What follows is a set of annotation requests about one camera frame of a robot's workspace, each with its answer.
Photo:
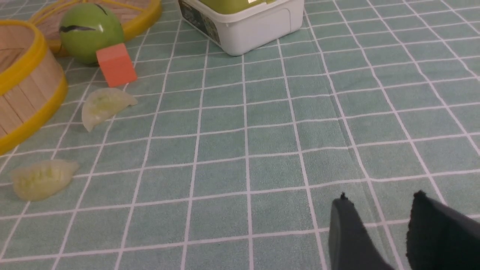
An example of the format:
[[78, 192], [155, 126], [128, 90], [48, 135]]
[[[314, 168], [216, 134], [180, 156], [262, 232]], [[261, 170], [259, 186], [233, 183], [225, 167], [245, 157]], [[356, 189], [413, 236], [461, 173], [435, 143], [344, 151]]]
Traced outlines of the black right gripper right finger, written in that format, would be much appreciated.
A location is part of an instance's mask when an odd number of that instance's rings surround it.
[[480, 224], [418, 191], [410, 211], [406, 256], [412, 270], [478, 270]]

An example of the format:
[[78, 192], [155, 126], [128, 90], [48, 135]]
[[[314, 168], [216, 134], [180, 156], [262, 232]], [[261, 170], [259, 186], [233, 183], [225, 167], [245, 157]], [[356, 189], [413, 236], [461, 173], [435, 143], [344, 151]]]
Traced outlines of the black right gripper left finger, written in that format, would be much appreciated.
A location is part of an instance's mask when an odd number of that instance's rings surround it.
[[331, 203], [328, 237], [333, 270], [392, 270], [373, 241], [345, 193]]

